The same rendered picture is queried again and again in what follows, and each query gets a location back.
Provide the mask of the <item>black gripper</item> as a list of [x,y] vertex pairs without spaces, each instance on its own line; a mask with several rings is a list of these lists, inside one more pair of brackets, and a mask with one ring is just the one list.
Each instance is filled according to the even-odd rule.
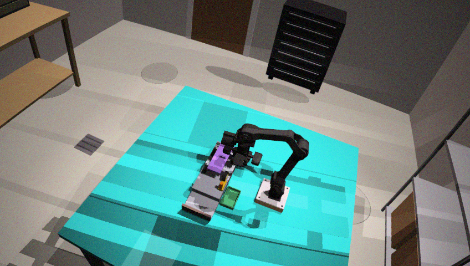
[[240,150],[238,149],[238,147],[234,147],[234,148],[233,148],[233,147],[227,146],[227,145],[224,146],[224,148],[223,148],[223,153],[224,153],[224,154],[227,154],[227,155],[230,155],[231,150],[233,151],[232,157],[234,157],[234,153],[235,153],[235,151],[237,151],[237,152],[239,152],[241,155],[247,155],[246,158],[247,158],[248,162],[249,162],[250,159],[252,158],[251,164],[253,164],[253,165],[255,165],[255,166],[259,166],[260,161],[261,161],[262,156],[263,156],[263,155],[262,155],[261,153],[259,153],[259,152],[255,152],[255,154],[252,155],[253,152],[250,151],[250,150],[248,150],[248,151],[246,151],[246,152],[242,152],[242,151],[240,151]]

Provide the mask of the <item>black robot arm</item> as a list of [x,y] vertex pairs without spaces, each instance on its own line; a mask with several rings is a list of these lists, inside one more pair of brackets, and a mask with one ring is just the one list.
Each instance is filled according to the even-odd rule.
[[[244,124],[236,134],[224,131],[221,144],[234,147],[246,152],[254,147],[256,140],[272,140],[286,142],[293,153],[279,171],[274,170],[270,178],[268,198],[279,201],[284,195],[285,179],[296,166],[298,161],[305,159],[309,154],[309,142],[293,130],[264,129],[253,124]],[[247,155],[235,151],[233,164],[239,167],[247,166]]]

